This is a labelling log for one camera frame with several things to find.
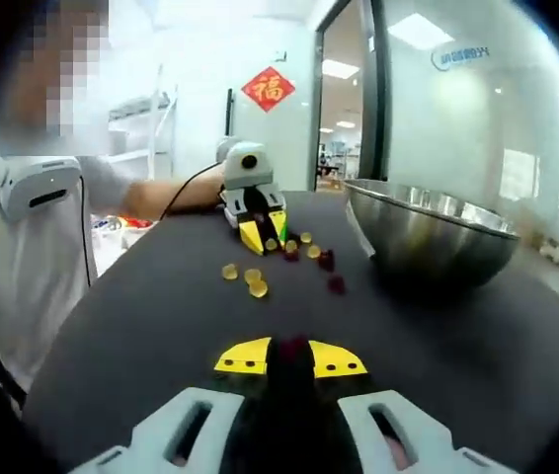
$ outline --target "black table surface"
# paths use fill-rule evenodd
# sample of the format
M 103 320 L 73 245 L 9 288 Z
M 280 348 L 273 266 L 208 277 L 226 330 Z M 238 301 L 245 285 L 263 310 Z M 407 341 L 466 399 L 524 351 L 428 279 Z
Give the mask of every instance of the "black table surface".
M 393 297 L 359 245 L 341 196 L 286 193 L 289 228 L 335 250 L 348 293 L 305 257 L 261 258 L 221 211 L 168 218 L 97 280 L 63 325 L 23 419 L 65 467 L 115 444 L 219 355 L 265 336 L 310 336 L 359 356 L 383 389 L 447 425 L 456 446 L 530 466 L 559 428 L 559 296 L 507 269 L 451 303 Z M 248 294 L 221 268 L 259 268 Z

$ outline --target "white wall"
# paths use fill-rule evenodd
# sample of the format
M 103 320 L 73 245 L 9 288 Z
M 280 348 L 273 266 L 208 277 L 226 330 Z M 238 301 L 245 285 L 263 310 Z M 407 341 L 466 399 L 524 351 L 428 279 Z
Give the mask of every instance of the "white wall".
M 455 38 L 438 54 L 488 46 L 490 57 L 439 72 L 431 51 L 389 37 L 390 180 L 452 193 L 514 217 L 526 209 L 559 240 L 559 52 L 512 4 L 474 7 L 465 0 L 436 4 L 431 19 L 448 18 L 445 29 Z M 536 196 L 519 202 L 500 196 L 505 149 L 536 157 Z
M 286 51 L 286 62 L 274 62 Z M 184 179 L 215 159 L 224 133 L 227 89 L 235 97 L 233 133 L 267 145 L 276 180 L 285 190 L 305 190 L 310 146 L 314 33 L 281 20 L 175 25 L 110 61 L 109 101 L 150 94 L 158 64 L 162 85 L 178 85 L 174 172 Z M 290 80 L 295 92 L 265 113 L 241 88 L 268 66 Z

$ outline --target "chinese character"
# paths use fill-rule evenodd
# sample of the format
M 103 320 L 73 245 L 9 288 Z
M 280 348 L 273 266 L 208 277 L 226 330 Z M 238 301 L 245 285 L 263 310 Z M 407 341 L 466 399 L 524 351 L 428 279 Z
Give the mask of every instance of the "chinese character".
M 260 82 L 253 86 L 254 93 L 259 101 L 265 99 L 270 101 L 279 101 L 283 97 L 283 89 L 280 87 L 280 77 L 262 76 Z

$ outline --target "metal mixing bowl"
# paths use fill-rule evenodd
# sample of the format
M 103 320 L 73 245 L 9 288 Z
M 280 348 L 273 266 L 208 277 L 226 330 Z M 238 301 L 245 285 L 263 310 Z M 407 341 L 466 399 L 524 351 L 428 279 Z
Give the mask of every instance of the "metal mixing bowl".
M 374 180 L 345 185 L 357 223 L 389 276 L 452 288 L 480 285 L 519 243 L 510 222 L 456 197 Z

